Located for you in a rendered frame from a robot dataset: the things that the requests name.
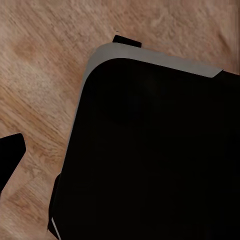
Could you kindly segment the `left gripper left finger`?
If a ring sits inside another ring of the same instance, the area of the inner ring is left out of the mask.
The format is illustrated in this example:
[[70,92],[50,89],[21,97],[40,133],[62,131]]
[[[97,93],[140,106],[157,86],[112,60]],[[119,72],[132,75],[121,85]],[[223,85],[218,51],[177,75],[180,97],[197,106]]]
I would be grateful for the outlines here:
[[21,133],[0,138],[0,193],[26,152]]

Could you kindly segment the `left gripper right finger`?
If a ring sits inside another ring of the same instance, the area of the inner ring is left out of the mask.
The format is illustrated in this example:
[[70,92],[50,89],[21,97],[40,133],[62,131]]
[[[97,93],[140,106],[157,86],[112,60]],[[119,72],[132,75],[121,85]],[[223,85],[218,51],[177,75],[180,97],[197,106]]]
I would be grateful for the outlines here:
[[228,133],[224,151],[240,173],[240,135],[235,133]]

